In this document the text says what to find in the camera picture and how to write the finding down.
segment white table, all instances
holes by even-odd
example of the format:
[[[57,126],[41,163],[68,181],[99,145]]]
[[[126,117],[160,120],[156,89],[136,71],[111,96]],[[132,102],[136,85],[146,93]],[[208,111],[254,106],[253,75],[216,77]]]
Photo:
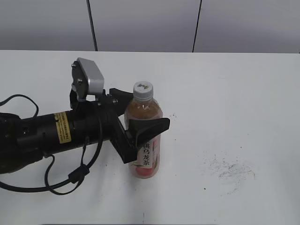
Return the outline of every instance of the white table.
[[[97,63],[106,89],[153,83],[171,119],[159,172],[133,178],[106,142],[70,195],[0,190],[0,224],[300,224],[299,54],[0,51],[1,99],[30,96],[40,115],[69,110],[77,57]],[[0,110],[25,118],[34,106],[20,98]],[[50,182],[64,180],[81,152],[57,154]],[[0,180],[43,186],[49,163]]]

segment white bottle cap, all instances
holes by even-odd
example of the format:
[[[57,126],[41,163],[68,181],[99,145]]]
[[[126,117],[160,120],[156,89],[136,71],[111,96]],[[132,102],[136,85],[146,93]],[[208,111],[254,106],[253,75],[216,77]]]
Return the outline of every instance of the white bottle cap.
[[[153,85],[147,81],[135,83],[133,87],[133,97],[140,102],[147,102],[153,99]]]

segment cable connector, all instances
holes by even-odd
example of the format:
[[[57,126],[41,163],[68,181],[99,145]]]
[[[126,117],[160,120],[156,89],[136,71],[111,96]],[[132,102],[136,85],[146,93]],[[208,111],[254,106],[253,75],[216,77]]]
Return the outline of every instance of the cable connector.
[[[82,164],[80,167],[78,167],[77,169],[75,169],[73,172],[71,172],[68,177],[69,180],[75,184],[77,183],[79,180],[83,180],[84,177],[90,173],[90,170],[88,168],[87,165]]]

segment white wall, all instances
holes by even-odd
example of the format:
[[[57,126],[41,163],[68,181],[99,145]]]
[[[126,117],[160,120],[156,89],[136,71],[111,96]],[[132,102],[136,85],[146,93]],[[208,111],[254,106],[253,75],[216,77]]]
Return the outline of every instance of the white wall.
[[[99,51],[191,52],[199,0],[90,0]]]
[[[85,0],[2,0],[0,49],[93,51]]]
[[[300,0],[203,0],[195,52],[299,51]]]

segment yellow warning label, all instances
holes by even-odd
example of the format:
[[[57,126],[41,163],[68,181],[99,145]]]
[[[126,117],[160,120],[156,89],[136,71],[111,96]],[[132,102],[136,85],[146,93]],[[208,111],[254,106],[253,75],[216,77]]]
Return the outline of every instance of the yellow warning label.
[[[60,143],[63,144],[71,142],[70,127],[66,112],[55,113],[54,117],[56,121],[57,134]]]

